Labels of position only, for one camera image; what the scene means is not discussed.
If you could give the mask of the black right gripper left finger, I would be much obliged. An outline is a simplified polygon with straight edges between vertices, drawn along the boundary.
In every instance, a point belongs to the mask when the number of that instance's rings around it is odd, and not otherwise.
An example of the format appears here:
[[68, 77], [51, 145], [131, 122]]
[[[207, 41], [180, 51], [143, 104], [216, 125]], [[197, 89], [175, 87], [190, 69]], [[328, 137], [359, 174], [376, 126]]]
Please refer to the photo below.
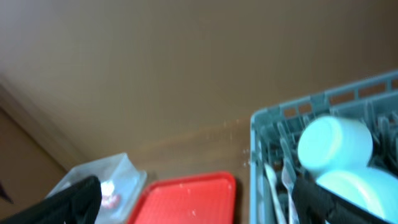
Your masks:
[[101, 200], [101, 182], [91, 175], [1, 220], [1, 224], [94, 224]]

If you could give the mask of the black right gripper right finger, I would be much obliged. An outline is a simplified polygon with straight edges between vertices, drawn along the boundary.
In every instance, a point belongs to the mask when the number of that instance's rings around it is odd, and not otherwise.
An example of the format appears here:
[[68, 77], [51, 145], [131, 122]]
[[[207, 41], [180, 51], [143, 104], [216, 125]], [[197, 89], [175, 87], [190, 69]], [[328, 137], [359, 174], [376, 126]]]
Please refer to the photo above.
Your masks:
[[294, 182], [292, 200], [301, 224], [388, 224], [386, 220], [302, 178]]

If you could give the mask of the red snack wrapper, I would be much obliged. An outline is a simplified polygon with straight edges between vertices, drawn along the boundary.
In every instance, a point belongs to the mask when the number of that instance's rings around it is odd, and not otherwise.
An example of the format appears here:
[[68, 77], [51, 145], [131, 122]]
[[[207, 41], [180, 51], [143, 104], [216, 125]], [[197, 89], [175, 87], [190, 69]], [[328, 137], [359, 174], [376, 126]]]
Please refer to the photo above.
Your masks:
[[119, 194], [116, 195], [104, 195], [101, 199], [101, 206], [104, 209], [114, 209], [116, 208], [121, 201], [121, 196]]

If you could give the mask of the white plastic spoon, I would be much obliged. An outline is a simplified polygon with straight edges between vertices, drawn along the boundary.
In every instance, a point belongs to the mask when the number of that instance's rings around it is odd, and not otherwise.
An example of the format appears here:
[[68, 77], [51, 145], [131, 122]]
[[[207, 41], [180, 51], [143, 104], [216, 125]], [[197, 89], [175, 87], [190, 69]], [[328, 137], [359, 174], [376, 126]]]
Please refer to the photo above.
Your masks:
[[287, 221], [285, 219], [282, 207], [280, 205], [278, 194], [277, 194], [277, 189], [276, 189], [277, 176], [276, 176], [273, 168], [269, 164], [265, 163], [264, 168], [265, 168], [267, 179], [269, 181], [269, 185], [271, 188], [272, 202], [274, 205], [274, 211], [275, 211], [277, 223], [278, 224], [286, 224]]

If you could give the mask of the mint green bowl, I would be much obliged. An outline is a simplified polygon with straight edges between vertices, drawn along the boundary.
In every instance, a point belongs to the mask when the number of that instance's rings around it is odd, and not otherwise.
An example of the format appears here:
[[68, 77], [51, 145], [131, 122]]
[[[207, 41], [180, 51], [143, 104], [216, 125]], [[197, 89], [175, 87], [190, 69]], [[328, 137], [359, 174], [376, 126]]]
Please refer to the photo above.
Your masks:
[[303, 130], [297, 154], [301, 165], [317, 179], [331, 170], [366, 167], [373, 154], [373, 137], [358, 120], [322, 116]]

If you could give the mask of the light blue bowl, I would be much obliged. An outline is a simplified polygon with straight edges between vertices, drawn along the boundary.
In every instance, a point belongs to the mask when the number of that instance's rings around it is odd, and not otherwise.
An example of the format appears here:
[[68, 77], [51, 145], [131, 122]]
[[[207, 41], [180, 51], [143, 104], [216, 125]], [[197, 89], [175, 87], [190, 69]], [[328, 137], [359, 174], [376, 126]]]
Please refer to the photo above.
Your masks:
[[365, 167], [329, 171], [316, 183], [359, 208], [397, 223], [397, 177], [380, 169]]

